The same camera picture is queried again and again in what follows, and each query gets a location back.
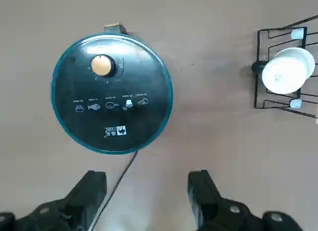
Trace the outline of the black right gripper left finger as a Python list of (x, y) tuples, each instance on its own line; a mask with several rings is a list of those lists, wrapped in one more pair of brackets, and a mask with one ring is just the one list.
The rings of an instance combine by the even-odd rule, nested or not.
[(2, 231), (87, 231), (107, 194), (106, 173), (88, 171), (69, 194), (39, 205), (33, 212), (16, 218), (1, 212)]

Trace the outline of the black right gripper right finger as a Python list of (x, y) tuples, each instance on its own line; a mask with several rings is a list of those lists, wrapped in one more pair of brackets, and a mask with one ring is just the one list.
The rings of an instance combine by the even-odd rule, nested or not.
[(223, 198), (208, 171), (188, 174), (187, 193), (198, 231), (301, 231), (289, 215), (266, 211), (257, 217), (243, 203)]

